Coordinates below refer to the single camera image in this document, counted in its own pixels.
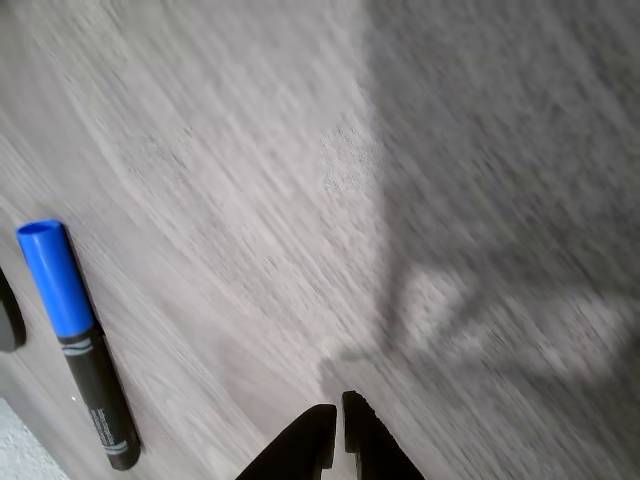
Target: wood grain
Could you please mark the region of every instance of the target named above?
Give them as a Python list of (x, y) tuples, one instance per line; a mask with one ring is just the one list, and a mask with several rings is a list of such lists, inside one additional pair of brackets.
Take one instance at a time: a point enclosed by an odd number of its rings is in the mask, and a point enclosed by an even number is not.
[[(2, 395), (72, 479), (233, 479), (350, 389), (430, 479), (638, 478), (639, 18), (0, 1), (0, 265), (28, 327)], [(14, 237), (41, 217), (144, 442), (125, 474)], [(323, 478), (355, 478), (340, 451)]]

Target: black object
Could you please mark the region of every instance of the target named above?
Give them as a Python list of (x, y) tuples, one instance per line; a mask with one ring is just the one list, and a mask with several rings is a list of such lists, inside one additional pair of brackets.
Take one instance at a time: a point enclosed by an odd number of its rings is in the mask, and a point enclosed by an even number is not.
[(13, 352), (27, 339), (27, 331), (22, 320), (9, 282), (0, 270), (0, 351)]
[(130, 469), (140, 457), (140, 440), (104, 334), (93, 328), (58, 341), (111, 466)]
[[(356, 454), (358, 480), (424, 480), (367, 401), (342, 395), (345, 447)], [(335, 445), (334, 405), (316, 405), (294, 420), (237, 480), (319, 480), (331, 468)]]

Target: blue marker cap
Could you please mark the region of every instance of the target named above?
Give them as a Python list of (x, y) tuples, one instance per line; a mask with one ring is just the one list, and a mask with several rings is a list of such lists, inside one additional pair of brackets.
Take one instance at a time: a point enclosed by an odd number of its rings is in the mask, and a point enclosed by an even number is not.
[(16, 236), (56, 335), (73, 337), (93, 327), (91, 306), (62, 223), (27, 223)]

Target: blurred surface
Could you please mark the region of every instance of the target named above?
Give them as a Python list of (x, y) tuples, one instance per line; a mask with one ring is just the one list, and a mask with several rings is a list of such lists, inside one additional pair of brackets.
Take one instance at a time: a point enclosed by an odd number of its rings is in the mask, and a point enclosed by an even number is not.
[(14, 238), (50, 216), (121, 478), (233, 479), (351, 389), (428, 478), (640, 477), (640, 9), (556, 3), (0, 3), (0, 388), (69, 477), (113, 473)]
[(0, 476), (6, 480), (67, 480), (60, 467), (2, 398)]

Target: marker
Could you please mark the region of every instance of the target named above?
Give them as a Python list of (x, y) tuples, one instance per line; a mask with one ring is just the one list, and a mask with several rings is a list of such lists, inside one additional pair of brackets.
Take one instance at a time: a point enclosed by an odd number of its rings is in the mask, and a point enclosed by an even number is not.
[(28, 223), (16, 236), (109, 462), (128, 470), (140, 456), (140, 440), (64, 225)]

